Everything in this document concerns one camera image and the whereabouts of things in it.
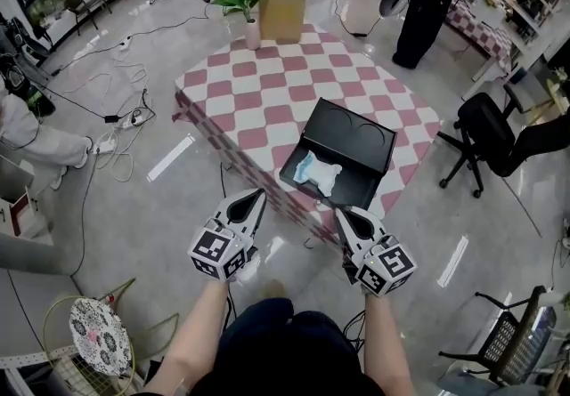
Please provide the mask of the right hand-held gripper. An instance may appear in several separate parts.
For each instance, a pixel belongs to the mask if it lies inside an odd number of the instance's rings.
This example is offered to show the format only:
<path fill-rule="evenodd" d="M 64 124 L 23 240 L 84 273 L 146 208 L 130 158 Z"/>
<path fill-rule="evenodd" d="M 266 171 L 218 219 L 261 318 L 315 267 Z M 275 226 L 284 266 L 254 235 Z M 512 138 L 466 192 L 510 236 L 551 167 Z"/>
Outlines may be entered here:
<path fill-rule="evenodd" d="M 401 287 L 418 269 L 407 247 L 395 236 L 384 236 L 381 220 L 361 208 L 336 208 L 335 224 L 341 243 L 348 248 L 343 269 L 351 284 L 375 296 Z"/>

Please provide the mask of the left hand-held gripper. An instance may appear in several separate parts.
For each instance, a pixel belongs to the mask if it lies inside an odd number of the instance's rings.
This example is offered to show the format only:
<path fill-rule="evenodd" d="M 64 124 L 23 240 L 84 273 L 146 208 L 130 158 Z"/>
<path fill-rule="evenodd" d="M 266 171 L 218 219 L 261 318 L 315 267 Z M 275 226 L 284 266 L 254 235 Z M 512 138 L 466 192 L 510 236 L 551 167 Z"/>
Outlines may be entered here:
<path fill-rule="evenodd" d="M 222 200 L 215 219 L 209 219 L 193 237 L 189 257 L 194 267 L 221 282 L 230 281 L 257 251 L 254 238 L 265 205 L 262 188 L 243 190 Z"/>

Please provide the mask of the white and blue plastic packet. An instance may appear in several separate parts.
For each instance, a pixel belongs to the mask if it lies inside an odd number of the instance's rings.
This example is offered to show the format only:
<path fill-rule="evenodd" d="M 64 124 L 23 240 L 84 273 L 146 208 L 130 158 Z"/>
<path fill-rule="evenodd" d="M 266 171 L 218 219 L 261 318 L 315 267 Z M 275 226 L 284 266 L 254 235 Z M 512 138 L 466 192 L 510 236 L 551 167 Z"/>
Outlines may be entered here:
<path fill-rule="evenodd" d="M 336 178 L 342 170 L 341 165 L 323 162 L 309 150 L 307 155 L 297 164 L 293 181 L 300 184 L 310 182 L 318 188 L 325 198 L 328 198 L 331 196 Z"/>

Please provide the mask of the black box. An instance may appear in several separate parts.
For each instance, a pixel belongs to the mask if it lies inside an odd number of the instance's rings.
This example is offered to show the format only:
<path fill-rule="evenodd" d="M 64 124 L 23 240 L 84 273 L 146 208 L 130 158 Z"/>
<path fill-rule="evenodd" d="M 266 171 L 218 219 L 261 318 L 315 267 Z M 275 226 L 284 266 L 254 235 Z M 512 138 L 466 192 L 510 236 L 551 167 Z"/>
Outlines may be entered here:
<path fill-rule="evenodd" d="M 280 170 L 280 178 L 326 206 L 366 209 L 387 174 L 396 137 L 397 132 L 320 98 L 297 146 Z M 309 153 L 323 163 L 342 168 L 329 197 L 314 182 L 294 179 L 297 165 Z"/>

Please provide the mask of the person's left forearm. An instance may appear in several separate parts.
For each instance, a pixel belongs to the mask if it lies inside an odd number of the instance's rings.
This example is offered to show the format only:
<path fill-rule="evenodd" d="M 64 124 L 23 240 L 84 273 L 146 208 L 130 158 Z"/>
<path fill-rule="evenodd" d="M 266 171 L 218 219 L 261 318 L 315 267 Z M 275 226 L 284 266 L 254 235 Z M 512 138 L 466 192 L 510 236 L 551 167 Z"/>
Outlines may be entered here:
<path fill-rule="evenodd" d="M 206 283 L 190 314 L 179 328 L 156 375 L 145 385 L 146 392 L 175 396 L 191 390 L 212 371 L 224 323 L 228 284 Z"/>

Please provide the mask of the person's right forearm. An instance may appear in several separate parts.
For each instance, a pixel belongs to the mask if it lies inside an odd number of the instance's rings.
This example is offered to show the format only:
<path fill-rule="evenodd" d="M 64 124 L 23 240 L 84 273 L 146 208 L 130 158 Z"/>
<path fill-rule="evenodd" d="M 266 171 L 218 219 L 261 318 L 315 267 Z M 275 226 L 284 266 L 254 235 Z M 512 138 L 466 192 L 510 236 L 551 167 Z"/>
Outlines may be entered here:
<path fill-rule="evenodd" d="M 364 373 L 385 396 L 416 396 L 387 296 L 365 296 Z"/>

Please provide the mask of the brown cardboard box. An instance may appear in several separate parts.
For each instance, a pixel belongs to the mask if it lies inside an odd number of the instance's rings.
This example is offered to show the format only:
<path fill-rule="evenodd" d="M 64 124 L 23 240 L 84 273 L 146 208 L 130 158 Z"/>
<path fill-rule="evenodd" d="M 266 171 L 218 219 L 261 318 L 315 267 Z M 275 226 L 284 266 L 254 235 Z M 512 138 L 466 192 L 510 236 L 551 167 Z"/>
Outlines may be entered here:
<path fill-rule="evenodd" d="M 260 0 L 259 25 L 262 40 L 277 44 L 300 41 L 304 20 L 305 0 Z"/>

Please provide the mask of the person's shoe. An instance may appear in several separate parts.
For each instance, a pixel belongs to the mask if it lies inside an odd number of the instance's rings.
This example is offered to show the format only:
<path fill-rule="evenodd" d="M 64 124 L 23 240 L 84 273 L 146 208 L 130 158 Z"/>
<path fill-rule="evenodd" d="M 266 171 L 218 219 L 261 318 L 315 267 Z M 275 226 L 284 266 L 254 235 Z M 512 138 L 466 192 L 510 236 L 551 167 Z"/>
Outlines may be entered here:
<path fill-rule="evenodd" d="M 288 298 L 285 286 L 278 279 L 270 279 L 261 288 L 260 298 Z"/>

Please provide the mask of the red white checked tablecloth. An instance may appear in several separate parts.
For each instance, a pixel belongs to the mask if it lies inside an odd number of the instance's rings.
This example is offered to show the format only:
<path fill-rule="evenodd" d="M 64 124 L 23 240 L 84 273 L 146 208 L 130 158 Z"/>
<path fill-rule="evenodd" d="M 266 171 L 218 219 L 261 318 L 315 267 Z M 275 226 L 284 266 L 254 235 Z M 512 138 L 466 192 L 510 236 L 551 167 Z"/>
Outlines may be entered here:
<path fill-rule="evenodd" d="M 279 173 L 319 99 L 396 132 L 387 176 L 372 191 L 370 210 L 383 217 L 400 197 L 441 127 L 436 112 L 365 53 L 305 24 L 296 44 L 243 38 L 209 55 L 175 83 L 174 120 L 193 123 L 272 208 L 325 242 L 333 213 L 290 187 Z"/>

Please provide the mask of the person's dark blue trousers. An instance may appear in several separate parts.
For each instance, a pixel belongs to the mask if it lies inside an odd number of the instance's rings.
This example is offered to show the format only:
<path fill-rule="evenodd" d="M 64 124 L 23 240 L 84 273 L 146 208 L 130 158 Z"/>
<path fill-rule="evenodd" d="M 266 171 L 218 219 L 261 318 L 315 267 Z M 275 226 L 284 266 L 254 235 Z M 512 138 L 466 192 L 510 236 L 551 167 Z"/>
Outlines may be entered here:
<path fill-rule="evenodd" d="M 213 369 L 188 396 L 385 396 L 355 348 L 318 311 L 288 298 L 249 306 L 221 335 Z"/>

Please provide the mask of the black office chair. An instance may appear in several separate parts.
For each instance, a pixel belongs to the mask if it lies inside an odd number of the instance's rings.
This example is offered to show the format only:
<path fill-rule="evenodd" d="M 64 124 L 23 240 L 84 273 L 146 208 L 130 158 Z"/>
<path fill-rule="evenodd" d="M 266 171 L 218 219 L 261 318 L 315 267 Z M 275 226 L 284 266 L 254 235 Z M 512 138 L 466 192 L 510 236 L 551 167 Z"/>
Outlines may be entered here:
<path fill-rule="evenodd" d="M 570 114 L 563 114 L 548 122 L 531 125 L 515 135 L 508 118 L 514 110 L 524 110 L 509 85 L 504 86 L 509 97 L 505 109 L 500 109 L 487 93 L 476 93 L 458 110 L 453 128 L 460 132 L 458 140 L 439 131 L 437 136 L 460 151 L 460 159 L 439 186 L 444 189 L 464 165 L 476 179 L 475 198 L 484 191 L 478 163 L 485 162 L 501 178 L 511 176 L 528 158 L 565 150 L 570 147 Z"/>

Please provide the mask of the black mesh chair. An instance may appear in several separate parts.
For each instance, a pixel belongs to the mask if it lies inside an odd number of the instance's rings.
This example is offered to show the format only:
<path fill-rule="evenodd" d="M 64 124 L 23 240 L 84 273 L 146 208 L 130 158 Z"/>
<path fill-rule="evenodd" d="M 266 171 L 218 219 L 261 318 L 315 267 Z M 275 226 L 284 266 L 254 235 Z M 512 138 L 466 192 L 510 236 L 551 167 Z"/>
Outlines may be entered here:
<path fill-rule="evenodd" d="M 545 287 L 537 286 L 525 300 L 507 305 L 477 292 L 477 297 L 501 309 L 501 315 L 483 345 L 476 353 L 440 351 L 438 355 L 476 363 L 483 368 L 478 372 L 480 375 L 487 374 L 491 382 L 500 386 L 524 383 L 532 374 L 557 322 L 553 308 L 539 305 L 540 296 L 546 293 Z"/>

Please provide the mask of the white drawer cabinet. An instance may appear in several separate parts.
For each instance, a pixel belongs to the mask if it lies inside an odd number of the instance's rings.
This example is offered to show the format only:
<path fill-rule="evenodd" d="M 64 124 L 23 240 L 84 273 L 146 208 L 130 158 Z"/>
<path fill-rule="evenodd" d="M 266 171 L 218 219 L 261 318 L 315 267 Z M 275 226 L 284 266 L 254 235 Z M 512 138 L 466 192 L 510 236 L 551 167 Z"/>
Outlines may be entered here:
<path fill-rule="evenodd" d="M 52 246 L 47 220 L 29 189 L 34 179 L 29 162 L 17 165 L 0 154 L 0 236 Z"/>

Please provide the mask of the small checked cloth table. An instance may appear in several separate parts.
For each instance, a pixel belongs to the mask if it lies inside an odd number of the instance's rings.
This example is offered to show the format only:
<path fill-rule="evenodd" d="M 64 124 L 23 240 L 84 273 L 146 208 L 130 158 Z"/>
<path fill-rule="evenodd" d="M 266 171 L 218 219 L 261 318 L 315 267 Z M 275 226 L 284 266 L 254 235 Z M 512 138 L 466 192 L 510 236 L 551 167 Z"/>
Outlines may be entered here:
<path fill-rule="evenodd" d="M 472 14 L 464 0 L 452 0 L 446 23 L 466 38 L 472 47 L 486 56 L 484 65 L 471 78 L 473 82 L 486 73 L 491 73 L 491 81 L 510 75 L 512 42 L 503 28 L 491 28 L 478 19 Z"/>

